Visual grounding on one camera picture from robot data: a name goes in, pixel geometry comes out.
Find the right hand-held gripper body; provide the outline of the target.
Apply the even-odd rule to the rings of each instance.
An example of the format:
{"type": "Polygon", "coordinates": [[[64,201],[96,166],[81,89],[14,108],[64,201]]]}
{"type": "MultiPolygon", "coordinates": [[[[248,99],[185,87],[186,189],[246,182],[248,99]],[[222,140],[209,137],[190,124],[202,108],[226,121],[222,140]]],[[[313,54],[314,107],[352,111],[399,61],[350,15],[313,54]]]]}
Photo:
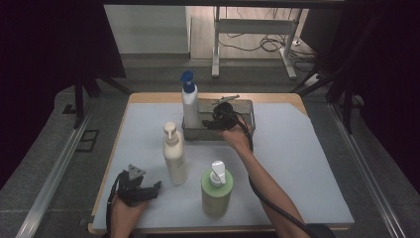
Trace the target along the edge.
{"type": "Polygon", "coordinates": [[[222,97],[217,101],[217,106],[213,109],[214,125],[222,125],[222,130],[229,130],[233,128],[238,121],[237,113],[233,106],[229,103],[230,100],[239,98],[240,95],[222,97]]]}

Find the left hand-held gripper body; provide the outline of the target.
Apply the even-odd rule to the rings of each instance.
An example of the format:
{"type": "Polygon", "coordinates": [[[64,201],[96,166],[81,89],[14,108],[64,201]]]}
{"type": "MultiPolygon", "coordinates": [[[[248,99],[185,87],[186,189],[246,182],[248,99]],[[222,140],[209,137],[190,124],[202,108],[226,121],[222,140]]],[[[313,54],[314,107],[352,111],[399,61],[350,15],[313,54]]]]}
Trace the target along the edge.
{"type": "Polygon", "coordinates": [[[132,164],[120,173],[118,195],[126,205],[134,207],[145,200],[141,187],[145,174],[145,171],[132,164]]]}

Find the grey mesh basket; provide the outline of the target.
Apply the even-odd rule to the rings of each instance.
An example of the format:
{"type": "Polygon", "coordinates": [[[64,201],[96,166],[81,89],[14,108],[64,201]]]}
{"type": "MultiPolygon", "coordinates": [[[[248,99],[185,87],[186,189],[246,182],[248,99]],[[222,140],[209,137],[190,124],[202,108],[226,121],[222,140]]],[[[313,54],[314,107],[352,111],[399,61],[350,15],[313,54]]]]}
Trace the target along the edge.
{"type": "MultiPolygon", "coordinates": [[[[209,130],[207,126],[203,126],[202,120],[213,120],[212,114],[213,109],[217,106],[217,99],[199,98],[199,117],[201,121],[201,127],[197,129],[185,128],[182,123],[182,130],[184,139],[186,141],[221,141],[216,132],[221,130],[209,130]]],[[[250,99],[234,99],[230,100],[229,103],[233,106],[234,111],[237,113],[238,121],[237,124],[243,124],[245,128],[251,127],[253,130],[256,129],[256,121],[254,114],[253,101],[250,99]]]]}

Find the white bottle with blue cap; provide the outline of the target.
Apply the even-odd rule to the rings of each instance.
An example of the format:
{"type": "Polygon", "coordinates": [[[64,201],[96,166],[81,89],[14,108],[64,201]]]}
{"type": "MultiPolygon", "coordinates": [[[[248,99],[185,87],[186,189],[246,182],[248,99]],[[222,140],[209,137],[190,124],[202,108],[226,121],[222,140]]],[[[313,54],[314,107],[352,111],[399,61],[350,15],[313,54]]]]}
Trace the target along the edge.
{"type": "Polygon", "coordinates": [[[198,88],[193,81],[193,72],[186,70],[180,77],[182,82],[181,98],[183,105],[184,127],[197,129],[201,127],[198,107],[198,88]]]}

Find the cream pump bottle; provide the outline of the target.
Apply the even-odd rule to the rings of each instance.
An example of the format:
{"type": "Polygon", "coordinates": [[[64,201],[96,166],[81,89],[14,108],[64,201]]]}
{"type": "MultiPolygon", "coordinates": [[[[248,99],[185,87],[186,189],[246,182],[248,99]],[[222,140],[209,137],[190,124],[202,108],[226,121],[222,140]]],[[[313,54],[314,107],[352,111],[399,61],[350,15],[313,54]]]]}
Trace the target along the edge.
{"type": "Polygon", "coordinates": [[[173,184],[180,185],[187,179],[186,163],[184,162],[183,136],[173,122],[163,125],[163,157],[173,184]]]}

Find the green pump bottle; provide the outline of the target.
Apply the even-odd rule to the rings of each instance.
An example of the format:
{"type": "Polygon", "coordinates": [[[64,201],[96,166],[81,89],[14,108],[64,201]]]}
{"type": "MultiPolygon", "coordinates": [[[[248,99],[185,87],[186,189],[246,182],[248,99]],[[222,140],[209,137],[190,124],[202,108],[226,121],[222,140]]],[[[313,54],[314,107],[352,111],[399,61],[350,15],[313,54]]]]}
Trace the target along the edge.
{"type": "Polygon", "coordinates": [[[222,161],[215,161],[201,177],[202,209],[212,217],[223,216],[234,186],[232,174],[222,161]]]}

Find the person's left hand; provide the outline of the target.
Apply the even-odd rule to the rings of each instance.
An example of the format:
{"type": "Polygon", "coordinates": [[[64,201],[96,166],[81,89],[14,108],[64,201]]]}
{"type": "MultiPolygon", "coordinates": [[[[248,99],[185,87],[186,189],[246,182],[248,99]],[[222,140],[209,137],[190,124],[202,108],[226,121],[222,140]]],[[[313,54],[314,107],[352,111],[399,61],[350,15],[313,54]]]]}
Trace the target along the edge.
{"type": "Polygon", "coordinates": [[[112,202],[111,228],[113,231],[133,230],[139,222],[141,215],[148,207],[147,202],[141,202],[137,206],[131,207],[115,196],[112,202]]]}

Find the person's right hand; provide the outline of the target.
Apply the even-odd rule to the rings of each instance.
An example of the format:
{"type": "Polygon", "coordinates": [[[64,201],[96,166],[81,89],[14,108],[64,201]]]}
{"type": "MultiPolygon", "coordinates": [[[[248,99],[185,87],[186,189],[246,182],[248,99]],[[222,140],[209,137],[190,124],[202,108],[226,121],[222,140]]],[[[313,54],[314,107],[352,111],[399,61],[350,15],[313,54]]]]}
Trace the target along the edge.
{"type": "Polygon", "coordinates": [[[217,134],[221,136],[239,155],[249,153],[251,151],[249,139],[240,124],[235,125],[229,130],[217,131],[217,134]]]}

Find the white metal stand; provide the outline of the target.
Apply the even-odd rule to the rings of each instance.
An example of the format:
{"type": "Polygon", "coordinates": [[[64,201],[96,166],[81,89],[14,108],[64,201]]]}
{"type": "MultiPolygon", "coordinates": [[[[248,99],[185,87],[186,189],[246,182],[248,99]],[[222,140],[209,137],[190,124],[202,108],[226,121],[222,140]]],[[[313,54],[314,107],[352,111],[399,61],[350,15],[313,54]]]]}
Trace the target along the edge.
{"type": "Polygon", "coordinates": [[[280,56],[290,79],[296,79],[295,69],[289,54],[294,40],[302,9],[298,9],[292,20],[252,20],[252,19],[221,19],[220,8],[215,8],[214,44],[212,51],[211,74],[219,76],[219,35],[220,34],[252,34],[252,35],[285,35],[285,47],[280,49],[280,56]]]}

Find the black stand legs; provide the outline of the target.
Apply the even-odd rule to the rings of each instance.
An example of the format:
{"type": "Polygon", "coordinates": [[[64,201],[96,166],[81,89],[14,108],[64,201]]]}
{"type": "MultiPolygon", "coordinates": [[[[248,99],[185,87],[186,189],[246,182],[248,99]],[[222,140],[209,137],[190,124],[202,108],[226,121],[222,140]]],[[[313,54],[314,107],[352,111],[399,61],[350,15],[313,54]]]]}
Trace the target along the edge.
{"type": "MultiPolygon", "coordinates": [[[[133,91],[123,84],[117,82],[114,78],[109,76],[99,76],[99,79],[121,91],[124,94],[131,95],[133,91]]],[[[74,100],[75,100],[75,123],[74,129],[81,126],[84,119],[84,102],[83,91],[86,91],[92,98],[98,98],[101,94],[101,89],[97,82],[96,76],[89,76],[78,79],[74,84],[74,100]]]]}
{"type": "Polygon", "coordinates": [[[329,103],[336,103],[341,96],[344,96],[342,124],[348,133],[352,134],[351,115],[353,108],[353,85],[348,76],[348,71],[344,67],[334,70],[331,73],[322,75],[315,83],[302,89],[302,86],[317,73],[319,66],[314,66],[306,76],[291,90],[292,93],[297,93],[303,97],[327,84],[330,87],[325,95],[329,103]]]}

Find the white cabinet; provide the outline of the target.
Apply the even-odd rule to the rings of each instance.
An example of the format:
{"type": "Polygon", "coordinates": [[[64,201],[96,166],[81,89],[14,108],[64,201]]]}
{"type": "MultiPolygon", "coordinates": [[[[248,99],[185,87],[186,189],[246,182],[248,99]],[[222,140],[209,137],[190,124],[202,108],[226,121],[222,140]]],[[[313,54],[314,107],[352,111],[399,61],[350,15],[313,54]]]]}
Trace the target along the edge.
{"type": "Polygon", "coordinates": [[[120,54],[189,54],[190,10],[185,6],[105,5],[120,54]]]}

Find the person's dark clothing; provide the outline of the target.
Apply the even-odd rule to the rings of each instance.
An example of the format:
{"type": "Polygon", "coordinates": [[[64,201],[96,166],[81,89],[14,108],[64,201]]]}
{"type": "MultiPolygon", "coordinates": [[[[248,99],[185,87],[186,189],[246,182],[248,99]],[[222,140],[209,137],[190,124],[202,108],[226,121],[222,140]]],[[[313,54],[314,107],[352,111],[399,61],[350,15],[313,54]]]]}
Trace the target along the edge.
{"type": "Polygon", "coordinates": [[[336,238],[333,231],[322,224],[308,224],[308,230],[310,231],[311,238],[336,238]]]}

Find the dark curtain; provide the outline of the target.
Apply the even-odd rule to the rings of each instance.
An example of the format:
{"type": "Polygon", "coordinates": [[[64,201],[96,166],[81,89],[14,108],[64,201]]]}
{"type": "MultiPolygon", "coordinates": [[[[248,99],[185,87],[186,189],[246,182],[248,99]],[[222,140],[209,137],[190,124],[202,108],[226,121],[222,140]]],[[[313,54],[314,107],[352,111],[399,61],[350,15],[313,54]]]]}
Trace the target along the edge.
{"type": "Polygon", "coordinates": [[[362,118],[420,192],[420,0],[343,0],[309,29],[329,46],[327,98],[359,95],[362,118]]]}
{"type": "Polygon", "coordinates": [[[0,0],[0,188],[60,91],[124,75],[105,0],[0,0]]]}

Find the aluminium floor rail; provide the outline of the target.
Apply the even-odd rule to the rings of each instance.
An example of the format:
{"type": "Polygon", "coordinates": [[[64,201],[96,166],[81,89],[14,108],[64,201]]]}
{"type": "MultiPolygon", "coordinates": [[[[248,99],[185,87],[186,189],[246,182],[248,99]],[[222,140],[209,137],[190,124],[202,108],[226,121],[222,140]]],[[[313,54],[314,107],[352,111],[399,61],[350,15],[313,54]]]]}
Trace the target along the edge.
{"type": "Polygon", "coordinates": [[[337,127],[340,130],[344,141],[349,148],[352,158],[358,167],[359,173],[367,187],[367,190],[372,198],[379,215],[390,235],[391,238],[406,238],[406,234],[403,231],[398,217],[396,216],[393,208],[391,207],[388,199],[381,190],[378,182],[376,181],[365,156],[363,155],[359,145],[356,142],[354,136],[348,132],[348,129],[344,125],[344,116],[340,112],[340,108],[336,104],[328,104],[337,127]]]}
{"type": "Polygon", "coordinates": [[[79,127],[72,130],[15,238],[35,236],[95,107],[93,103],[86,106],[85,117],[81,120],[79,127]]]}

